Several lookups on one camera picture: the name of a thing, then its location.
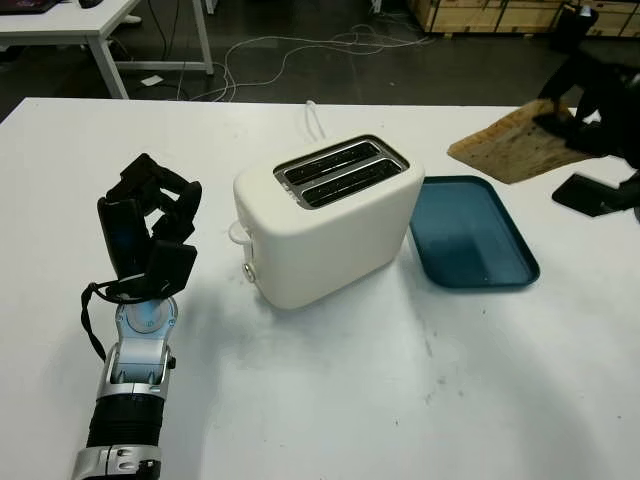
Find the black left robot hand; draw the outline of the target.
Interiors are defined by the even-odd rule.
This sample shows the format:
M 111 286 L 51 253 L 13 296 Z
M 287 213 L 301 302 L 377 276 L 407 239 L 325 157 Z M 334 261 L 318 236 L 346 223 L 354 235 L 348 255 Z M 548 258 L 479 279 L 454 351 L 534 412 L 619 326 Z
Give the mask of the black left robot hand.
M 117 277 L 143 275 L 182 289 L 197 257 L 186 241 L 195 230 L 201 198 L 200 182 L 185 180 L 146 153 L 129 164 L 97 202 Z

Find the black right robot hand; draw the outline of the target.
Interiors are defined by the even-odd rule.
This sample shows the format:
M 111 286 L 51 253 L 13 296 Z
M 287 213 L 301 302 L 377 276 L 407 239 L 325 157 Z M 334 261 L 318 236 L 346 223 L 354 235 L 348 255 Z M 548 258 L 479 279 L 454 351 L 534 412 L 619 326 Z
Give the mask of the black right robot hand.
M 572 87 L 582 90 L 576 113 L 560 112 L 560 100 Z M 538 95 L 550 100 L 552 110 L 534 121 L 561 138 L 565 146 L 598 158 L 624 159 L 639 168 L 639 70 L 604 63 L 578 51 L 551 76 Z

